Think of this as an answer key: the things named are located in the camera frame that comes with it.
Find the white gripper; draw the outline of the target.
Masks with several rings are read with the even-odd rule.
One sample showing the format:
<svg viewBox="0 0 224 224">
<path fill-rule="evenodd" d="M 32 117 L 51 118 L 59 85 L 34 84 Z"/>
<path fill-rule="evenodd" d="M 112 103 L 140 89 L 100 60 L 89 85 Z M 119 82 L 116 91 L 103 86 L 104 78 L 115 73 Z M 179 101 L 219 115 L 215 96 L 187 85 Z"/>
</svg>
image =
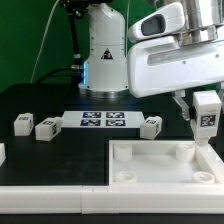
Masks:
<svg viewBox="0 0 224 224">
<path fill-rule="evenodd" d="M 224 113 L 224 26 L 214 41 L 180 46 L 175 36 L 135 44 L 128 54 L 128 83 L 137 98 L 173 92 L 184 120 L 190 120 L 183 89 L 218 83 Z"/>
</svg>

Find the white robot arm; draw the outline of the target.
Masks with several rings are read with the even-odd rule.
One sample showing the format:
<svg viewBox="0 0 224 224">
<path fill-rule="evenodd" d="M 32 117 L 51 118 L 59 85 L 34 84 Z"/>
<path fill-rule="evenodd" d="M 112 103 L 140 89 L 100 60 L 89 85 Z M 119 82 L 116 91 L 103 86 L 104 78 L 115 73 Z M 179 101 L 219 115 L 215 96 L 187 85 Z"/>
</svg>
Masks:
<svg viewBox="0 0 224 224">
<path fill-rule="evenodd" d="M 224 109 L 222 0 L 163 0 L 163 6 L 125 26 L 113 0 L 59 0 L 72 34 L 80 91 L 113 98 L 172 92 L 185 119 L 185 91 L 219 85 Z"/>
</svg>

